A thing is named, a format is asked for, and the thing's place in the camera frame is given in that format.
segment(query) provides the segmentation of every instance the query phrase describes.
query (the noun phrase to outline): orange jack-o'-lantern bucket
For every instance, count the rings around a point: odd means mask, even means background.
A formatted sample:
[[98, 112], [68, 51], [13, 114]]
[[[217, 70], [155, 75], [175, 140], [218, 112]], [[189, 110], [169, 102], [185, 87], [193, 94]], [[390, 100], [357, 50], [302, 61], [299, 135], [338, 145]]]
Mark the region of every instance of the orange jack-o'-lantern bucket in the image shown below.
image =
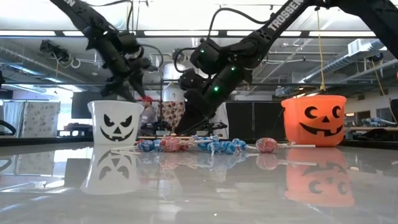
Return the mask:
[[343, 96], [305, 96], [282, 101], [285, 133], [296, 144], [333, 147], [344, 138]]
[[285, 196], [290, 200], [324, 207], [355, 204], [344, 155], [336, 148], [291, 149], [288, 161], [312, 162], [313, 166], [287, 166]]

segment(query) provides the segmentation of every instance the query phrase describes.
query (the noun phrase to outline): robotic arm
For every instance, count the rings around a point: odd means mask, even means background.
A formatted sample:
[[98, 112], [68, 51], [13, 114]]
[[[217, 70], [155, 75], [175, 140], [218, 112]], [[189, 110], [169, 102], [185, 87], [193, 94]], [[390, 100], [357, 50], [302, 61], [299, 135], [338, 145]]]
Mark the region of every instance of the robotic arm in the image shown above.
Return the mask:
[[194, 50], [191, 63], [209, 75], [207, 79], [194, 70], [184, 71], [180, 87], [186, 90], [185, 113], [175, 132], [187, 133], [214, 116], [217, 108], [243, 81], [252, 82], [252, 69], [267, 55], [275, 40], [309, 6], [339, 7], [359, 16], [383, 44], [398, 58], [398, 9], [389, 0], [288, 0], [260, 29], [239, 43], [220, 47], [207, 38]]
[[[113, 76], [101, 91], [103, 96], [118, 94], [129, 101], [135, 101], [124, 82], [145, 97], [142, 86], [142, 68], [151, 62], [142, 58], [144, 49], [137, 43], [134, 34], [119, 32], [100, 13], [81, 0], [50, 0], [61, 9], [88, 39], [87, 50], [96, 49], [104, 60], [103, 68], [111, 70]], [[127, 59], [126, 54], [134, 54], [141, 49], [138, 58]]]

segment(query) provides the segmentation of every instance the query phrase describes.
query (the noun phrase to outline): ceiling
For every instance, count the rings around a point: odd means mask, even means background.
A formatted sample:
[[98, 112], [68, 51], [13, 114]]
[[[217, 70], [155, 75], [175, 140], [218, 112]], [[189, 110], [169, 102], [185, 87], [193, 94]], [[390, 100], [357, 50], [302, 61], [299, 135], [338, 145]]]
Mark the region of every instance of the ceiling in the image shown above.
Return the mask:
[[[90, 4], [104, 4], [110, 0], [90, 0]], [[156, 46], [164, 53], [165, 63], [171, 63], [169, 56], [174, 49], [196, 46], [200, 37], [198, 36], [174, 36], [169, 34], [174, 30], [207, 30], [213, 13], [219, 7], [232, 7], [243, 11], [260, 21], [266, 21], [270, 14], [276, 12], [280, 5], [285, 1], [271, 0], [224, 0], [220, 1], [194, 1], [194, 0], [166, 0], [166, 1], [134, 1], [134, 19], [133, 26], [130, 29], [136, 33], [145, 33], [145, 36], [138, 38], [139, 43]], [[126, 13], [128, 5], [118, 4], [108, 7], [96, 7], [98, 12], [104, 15], [108, 21], [113, 23], [118, 29], [126, 28]], [[321, 39], [322, 59], [325, 64], [344, 54], [348, 49], [348, 44], [357, 39], [353, 36], [353, 31], [369, 31], [369, 28], [356, 16], [345, 14], [339, 9], [321, 9], [319, 11], [319, 27], [324, 31], [338, 31], [340, 34], [346, 34], [342, 37], [332, 37], [330, 32], [327, 37]], [[289, 28], [288, 30], [299, 30], [303, 32], [318, 30], [317, 13], [313, 7], [308, 8]], [[246, 32], [256, 30], [261, 25], [254, 24], [251, 21], [231, 12], [221, 12], [215, 20], [214, 30], [245, 30]], [[65, 31], [76, 30], [69, 18], [53, 5], [49, 0], [3, 0], [0, 8], [0, 33], [4, 30], [52, 30]], [[151, 37], [148, 31], [157, 30], [157, 37]], [[363, 38], [375, 38], [373, 35], [365, 35]], [[43, 54], [40, 50], [40, 44], [43, 40], [51, 40], [54, 44], [63, 49], [67, 49], [72, 56], [79, 59], [81, 65], [78, 68], [58, 67], [56, 59], [50, 55]], [[215, 36], [213, 40], [221, 45], [237, 43], [241, 37], [221, 37]], [[49, 82], [48, 78], [56, 78], [68, 83], [101, 83], [105, 82], [111, 76], [109, 70], [101, 68], [101, 57], [94, 50], [85, 50], [87, 40], [84, 37], [51, 37], [51, 36], [22, 36], [22, 35], [3, 35], [0, 36], [0, 65], [8, 75], [4, 75], [9, 81], [14, 82]], [[146, 49], [146, 56], [150, 57], [152, 62], [159, 60], [159, 54], [153, 49]], [[388, 52], [384, 52], [384, 61], [393, 60], [394, 57]], [[300, 81], [306, 74], [319, 67], [321, 56], [319, 43], [316, 36], [301, 38], [289, 37], [279, 38], [272, 45], [268, 59], [253, 71], [254, 83], [293, 83]], [[364, 70], [363, 59], [358, 62], [336, 71], [340, 75], [327, 75], [327, 83], [338, 83], [338, 78], [349, 77]], [[395, 76], [396, 71], [392, 68], [386, 68], [383, 77]], [[161, 73], [146, 73], [144, 82], [158, 82]], [[374, 82], [375, 76], [370, 73], [355, 80], [365, 82]], [[98, 87], [81, 86], [86, 90], [99, 90]], [[256, 94], [258, 91], [272, 90], [275, 86], [249, 87], [252, 90], [245, 94]]]

